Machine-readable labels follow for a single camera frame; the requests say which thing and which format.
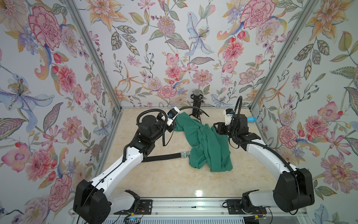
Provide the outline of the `green trousers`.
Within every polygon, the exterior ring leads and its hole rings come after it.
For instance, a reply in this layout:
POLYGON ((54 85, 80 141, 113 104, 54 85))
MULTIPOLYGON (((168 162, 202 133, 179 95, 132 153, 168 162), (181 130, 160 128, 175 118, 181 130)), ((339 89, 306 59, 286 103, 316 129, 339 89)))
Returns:
POLYGON ((175 131, 183 132, 192 147, 189 164, 201 169, 208 165, 211 172, 226 172, 233 169, 228 137, 219 135, 213 126, 201 124, 188 114, 181 113, 175 120, 175 131))

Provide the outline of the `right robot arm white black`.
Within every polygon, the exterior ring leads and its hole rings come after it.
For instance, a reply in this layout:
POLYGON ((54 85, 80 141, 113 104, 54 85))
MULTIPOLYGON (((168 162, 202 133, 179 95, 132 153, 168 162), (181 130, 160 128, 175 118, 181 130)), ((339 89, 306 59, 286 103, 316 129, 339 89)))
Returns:
POLYGON ((275 177, 273 190, 251 190, 242 194, 239 207, 251 214, 259 208, 277 207, 291 215, 315 202, 312 174, 297 168, 249 131, 248 118, 241 113, 243 99, 239 97, 234 109, 224 111, 225 121, 213 126, 219 135, 226 135, 230 146, 237 145, 253 155, 275 177))

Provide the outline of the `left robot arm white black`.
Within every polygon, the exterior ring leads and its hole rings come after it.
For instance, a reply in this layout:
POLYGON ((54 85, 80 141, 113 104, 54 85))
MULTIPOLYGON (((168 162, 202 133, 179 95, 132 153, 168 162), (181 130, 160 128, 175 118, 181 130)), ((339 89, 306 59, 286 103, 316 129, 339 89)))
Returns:
POLYGON ((167 113, 161 109, 150 109, 138 115, 137 131, 124 147, 123 155, 91 181, 82 180, 77 185, 73 211, 79 218, 87 224, 101 224, 110 214, 127 212, 133 215, 140 209, 140 196, 132 190, 126 190, 118 198, 111 198, 111 194, 140 163, 182 157, 182 153, 150 156, 158 139, 162 140, 163 146, 166 145, 165 133, 174 130, 179 113, 180 110, 174 107, 167 113))

